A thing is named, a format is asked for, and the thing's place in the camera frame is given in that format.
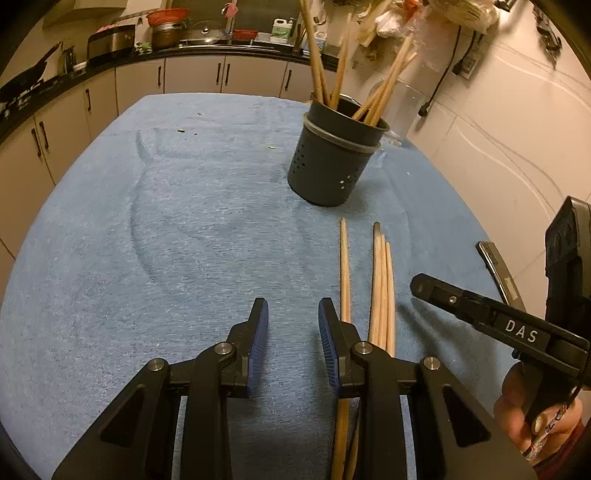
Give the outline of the right hand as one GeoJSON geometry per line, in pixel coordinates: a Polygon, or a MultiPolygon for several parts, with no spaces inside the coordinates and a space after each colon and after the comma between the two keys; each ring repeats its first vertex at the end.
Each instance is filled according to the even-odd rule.
{"type": "MultiPolygon", "coordinates": [[[[494,417],[521,453],[531,447],[532,442],[555,419],[560,408],[554,405],[540,413],[534,421],[528,422],[524,410],[527,400],[523,367],[521,363],[516,363],[504,379],[501,396],[494,404],[494,417]]],[[[580,399],[576,399],[551,430],[533,464],[546,460],[562,448],[581,424],[582,412],[583,404],[580,399]]]]}

